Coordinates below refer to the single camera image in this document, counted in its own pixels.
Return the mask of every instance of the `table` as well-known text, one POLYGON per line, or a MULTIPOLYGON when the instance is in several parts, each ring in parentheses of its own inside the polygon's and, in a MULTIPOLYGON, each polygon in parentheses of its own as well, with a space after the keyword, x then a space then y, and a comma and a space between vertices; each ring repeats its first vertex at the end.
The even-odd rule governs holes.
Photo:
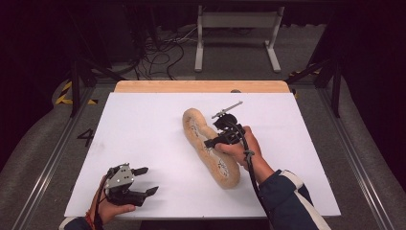
POLYGON ((136 177, 130 190, 141 192, 155 186, 160 189, 137 212, 119 216, 120 219, 263 219, 265 214, 248 173, 241 170, 240 182, 233 189, 218 187, 181 126, 182 114, 191 106, 198 108, 209 124, 211 112, 238 100, 244 104, 234 108, 233 115, 242 124, 249 120, 263 143, 263 157, 278 169, 292 169, 302 175, 308 182, 307 188, 317 191, 313 202, 322 215, 340 215, 285 82, 125 80, 109 96, 65 216, 82 215, 91 200, 87 196, 98 187, 96 178, 105 169, 128 162, 133 169, 149 167, 146 175, 136 177), (241 93, 227 93, 236 89, 241 93))
POLYGON ((283 80, 122 80, 115 93, 288 93, 283 80))

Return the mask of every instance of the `bracelet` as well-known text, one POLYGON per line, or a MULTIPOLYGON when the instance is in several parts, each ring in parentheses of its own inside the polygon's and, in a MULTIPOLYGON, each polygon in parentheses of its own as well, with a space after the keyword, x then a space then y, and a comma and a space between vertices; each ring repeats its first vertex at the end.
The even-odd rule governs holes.
POLYGON ((95 224, 93 223, 92 219, 90 219, 90 209, 89 211, 86 212, 86 222, 89 224, 90 228, 92 228, 92 230, 96 230, 95 224))

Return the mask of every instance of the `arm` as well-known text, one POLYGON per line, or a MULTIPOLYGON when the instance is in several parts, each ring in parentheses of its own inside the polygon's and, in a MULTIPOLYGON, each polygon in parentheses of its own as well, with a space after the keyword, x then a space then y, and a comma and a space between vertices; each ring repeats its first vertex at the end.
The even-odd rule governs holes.
MULTIPOLYGON (((98 194, 99 190, 96 191, 95 195, 93 196, 93 201, 90 206, 89 211, 86 213, 85 218, 66 218, 60 226, 59 230, 92 230, 98 229, 95 226, 95 210, 96 210, 96 203, 98 202, 98 194)), ((132 204, 126 205, 115 205, 107 201, 105 198, 105 193, 102 191, 101 193, 101 201, 99 203, 99 216, 101 218, 101 225, 106 224, 107 222, 111 221, 114 217, 119 214, 132 212, 135 210, 135 206, 132 204)))
MULTIPOLYGON (((289 171, 276 171, 263 159, 259 143, 251 128, 244 127, 245 139, 252 156, 254 174, 259 183, 259 196, 266 211, 271 213, 275 229, 329 229, 325 220, 311 204, 310 195, 303 181, 289 171)), ((215 149, 233 155, 239 165, 247 170, 244 148, 240 144, 217 144, 215 149)))

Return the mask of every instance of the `white sleeve stripe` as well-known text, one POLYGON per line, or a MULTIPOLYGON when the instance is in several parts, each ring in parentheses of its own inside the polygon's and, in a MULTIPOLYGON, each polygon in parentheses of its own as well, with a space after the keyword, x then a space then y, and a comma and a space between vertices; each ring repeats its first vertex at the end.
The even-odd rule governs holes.
POLYGON ((64 219, 63 222, 59 225, 59 230, 65 229, 66 224, 68 224, 73 219, 75 219, 75 218, 66 218, 66 219, 64 219))
POLYGON ((322 216, 317 212, 317 210, 311 205, 307 199, 305 199, 301 194, 299 194, 298 191, 295 191, 296 197, 301 201, 303 206, 306 208, 307 212, 310 214, 311 219, 313 219, 313 222, 316 224, 317 229, 321 230, 330 230, 328 224, 326 221, 323 219, 322 216))
POLYGON ((281 172, 280 175, 286 176, 290 181, 292 181, 292 183, 295 185, 297 190, 302 188, 302 186, 304 185, 301 178, 299 178, 297 175, 295 175, 294 173, 292 173, 290 171, 283 171, 283 172, 281 172))

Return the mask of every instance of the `black curtain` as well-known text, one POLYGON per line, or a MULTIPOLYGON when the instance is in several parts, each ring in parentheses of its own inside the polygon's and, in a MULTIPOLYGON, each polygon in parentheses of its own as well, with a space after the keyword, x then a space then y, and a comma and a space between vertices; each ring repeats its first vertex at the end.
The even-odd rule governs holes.
POLYGON ((46 2, 2 1, 0 8, 0 169, 27 130, 53 108, 69 62, 46 2))
POLYGON ((400 1, 357 4, 360 26, 343 75, 373 140, 406 191, 405 10, 400 1))

